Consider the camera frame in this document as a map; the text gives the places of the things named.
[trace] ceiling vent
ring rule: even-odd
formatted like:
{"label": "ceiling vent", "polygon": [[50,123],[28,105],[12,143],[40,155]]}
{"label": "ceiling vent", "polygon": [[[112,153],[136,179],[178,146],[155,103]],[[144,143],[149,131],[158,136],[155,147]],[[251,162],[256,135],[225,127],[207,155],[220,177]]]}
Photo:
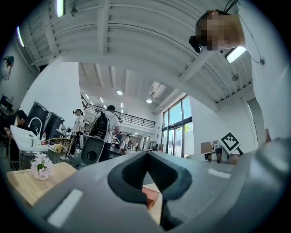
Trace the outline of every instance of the ceiling vent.
{"label": "ceiling vent", "polygon": [[160,82],[154,82],[151,85],[151,89],[149,91],[149,95],[151,98],[159,98],[161,94],[165,91],[166,85],[161,84]]}

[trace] ceiling light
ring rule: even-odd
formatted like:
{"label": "ceiling light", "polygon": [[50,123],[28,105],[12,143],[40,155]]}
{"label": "ceiling light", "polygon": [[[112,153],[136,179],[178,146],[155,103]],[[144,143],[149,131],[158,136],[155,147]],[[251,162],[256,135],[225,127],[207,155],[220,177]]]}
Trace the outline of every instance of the ceiling light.
{"label": "ceiling light", "polygon": [[231,49],[226,55],[225,58],[227,59],[228,63],[233,63],[240,55],[242,55],[246,49],[244,47],[237,47]]}
{"label": "ceiling light", "polygon": [[65,14],[65,0],[57,0],[56,12],[59,18]]}
{"label": "ceiling light", "polygon": [[23,41],[22,41],[22,38],[21,38],[21,35],[20,35],[20,31],[19,31],[19,26],[17,26],[16,30],[17,30],[17,35],[18,35],[19,42],[20,42],[21,46],[24,47],[24,44],[23,44]]}

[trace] black barrel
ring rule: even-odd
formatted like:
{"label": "black barrel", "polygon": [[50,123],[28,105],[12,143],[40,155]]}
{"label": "black barrel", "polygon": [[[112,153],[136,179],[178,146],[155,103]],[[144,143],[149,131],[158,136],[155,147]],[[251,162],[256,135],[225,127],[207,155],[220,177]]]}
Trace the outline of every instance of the black barrel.
{"label": "black barrel", "polygon": [[28,127],[28,129],[30,131],[32,131],[35,135],[37,134],[37,132],[40,131],[40,136],[42,136],[42,133],[44,132],[44,126],[45,126],[45,121],[47,118],[47,115],[49,114],[49,111],[42,106],[40,103],[38,102],[34,102],[29,114],[28,114],[28,118],[26,121],[25,126],[28,127],[30,124],[30,121],[34,118],[37,117],[41,120],[42,123],[42,127],[41,127],[41,131],[40,131],[40,121],[38,119],[34,119],[30,126]]}

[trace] glass door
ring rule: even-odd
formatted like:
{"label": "glass door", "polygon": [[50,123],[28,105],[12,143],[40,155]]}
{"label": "glass door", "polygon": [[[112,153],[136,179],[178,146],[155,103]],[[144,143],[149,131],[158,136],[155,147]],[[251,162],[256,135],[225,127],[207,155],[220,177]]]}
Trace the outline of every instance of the glass door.
{"label": "glass door", "polygon": [[174,155],[177,157],[181,157],[182,156],[182,127],[175,129],[174,143],[175,143]]}
{"label": "glass door", "polygon": [[173,138],[174,137],[174,130],[169,130],[169,144],[168,144],[168,155],[172,155],[172,149],[173,149]]}

